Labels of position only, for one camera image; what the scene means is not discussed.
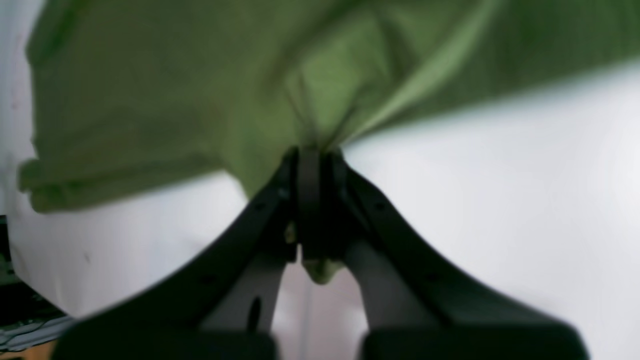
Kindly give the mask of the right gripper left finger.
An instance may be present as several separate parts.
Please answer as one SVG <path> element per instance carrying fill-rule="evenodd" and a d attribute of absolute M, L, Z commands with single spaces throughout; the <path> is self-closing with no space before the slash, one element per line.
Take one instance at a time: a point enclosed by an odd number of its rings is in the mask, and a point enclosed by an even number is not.
<path fill-rule="evenodd" d="M 74 325 L 54 360 L 279 360 L 271 334 L 295 221 L 317 205 L 320 155 L 286 153 L 274 176 L 208 248 L 162 282 Z"/>

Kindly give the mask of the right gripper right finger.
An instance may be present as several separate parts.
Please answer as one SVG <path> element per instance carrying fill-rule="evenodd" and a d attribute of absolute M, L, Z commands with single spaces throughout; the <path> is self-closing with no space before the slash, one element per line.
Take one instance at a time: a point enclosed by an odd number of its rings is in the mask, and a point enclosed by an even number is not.
<path fill-rule="evenodd" d="M 327 156 L 343 218 L 343 260 L 368 333 L 361 360 L 587 360 L 567 322 L 482 283 L 430 246 L 338 152 Z"/>

